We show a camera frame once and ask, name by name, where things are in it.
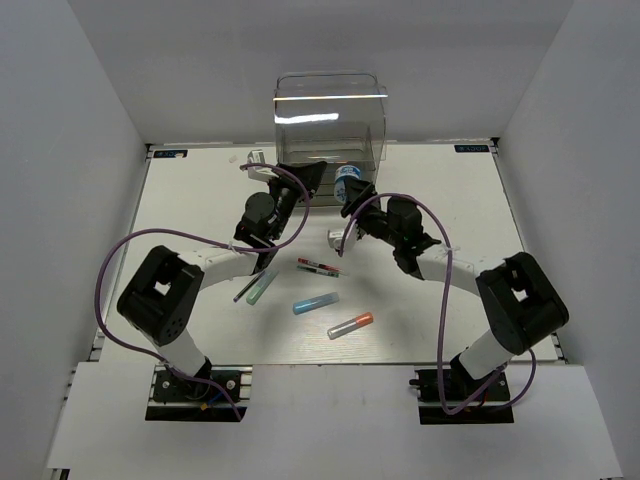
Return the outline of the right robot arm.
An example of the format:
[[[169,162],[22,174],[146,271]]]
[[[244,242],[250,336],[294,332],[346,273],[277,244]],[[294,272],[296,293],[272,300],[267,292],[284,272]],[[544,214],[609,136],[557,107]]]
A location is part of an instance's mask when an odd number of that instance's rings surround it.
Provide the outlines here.
[[[446,400],[445,375],[463,400],[443,405],[454,415],[482,396],[513,358],[567,324],[569,311],[537,260],[527,252],[511,257],[474,261],[456,256],[448,235],[435,239],[422,225],[427,207],[406,194],[379,194],[371,182],[344,181],[342,217],[348,219],[337,252],[369,235],[392,248],[400,270],[421,281],[440,281],[443,293],[437,334],[438,397]],[[477,296],[488,329],[471,346],[443,361],[449,293],[457,288]]]

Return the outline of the orange highlighter marker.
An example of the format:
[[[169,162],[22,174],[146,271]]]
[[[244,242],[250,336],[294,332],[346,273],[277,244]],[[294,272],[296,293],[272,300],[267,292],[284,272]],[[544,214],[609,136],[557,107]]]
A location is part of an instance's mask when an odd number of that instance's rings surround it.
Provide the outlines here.
[[[363,313],[357,317],[354,317],[346,322],[331,327],[327,330],[327,336],[330,340],[335,340],[342,336],[345,336],[353,331],[370,325],[374,321],[373,314],[371,312]]]

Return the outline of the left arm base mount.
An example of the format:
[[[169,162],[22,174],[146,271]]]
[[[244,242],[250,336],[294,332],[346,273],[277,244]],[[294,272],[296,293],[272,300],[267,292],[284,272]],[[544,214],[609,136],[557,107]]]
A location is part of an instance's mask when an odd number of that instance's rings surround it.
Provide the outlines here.
[[[214,366],[211,380],[219,384],[236,405],[240,417],[249,406],[251,366]],[[182,423],[237,423],[224,394],[210,385],[186,382],[165,368],[156,367],[152,376],[145,413],[146,421]]]

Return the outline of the clear plastic drawer organizer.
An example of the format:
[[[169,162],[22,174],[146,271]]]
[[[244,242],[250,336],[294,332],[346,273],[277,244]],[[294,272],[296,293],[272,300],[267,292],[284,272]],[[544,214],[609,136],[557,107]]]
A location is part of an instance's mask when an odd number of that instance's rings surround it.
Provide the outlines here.
[[[353,165],[375,182],[386,156],[388,93],[368,72],[286,73],[273,97],[277,161],[294,167],[325,161],[327,169],[311,202],[336,207],[335,174]]]

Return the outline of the blue cleaning gel jar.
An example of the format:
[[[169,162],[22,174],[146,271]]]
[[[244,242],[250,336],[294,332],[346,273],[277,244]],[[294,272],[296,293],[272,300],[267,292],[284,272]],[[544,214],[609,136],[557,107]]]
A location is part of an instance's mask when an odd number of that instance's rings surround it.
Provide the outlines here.
[[[347,201],[346,180],[349,178],[360,180],[361,170],[350,164],[341,165],[336,169],[334,175],[334,198],[339,204],[344,204]]]

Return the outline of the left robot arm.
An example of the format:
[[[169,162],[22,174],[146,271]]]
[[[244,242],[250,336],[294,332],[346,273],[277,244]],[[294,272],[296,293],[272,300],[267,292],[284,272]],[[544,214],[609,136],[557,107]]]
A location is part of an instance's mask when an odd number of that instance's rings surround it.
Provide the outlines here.
[[[211,244],[178,253],[156,246],[124,288],[116,305],[118,313],[151,342],[154,354],[188,398],[203,399],[215,388],[211,362],[187,329],[199,293],[223,281],[265,271],[294,208],[299,202],[310,202],[326,169],[325,161],[276,164],[266,181],[268,190],[245,202],[233,235],[241,247]]]

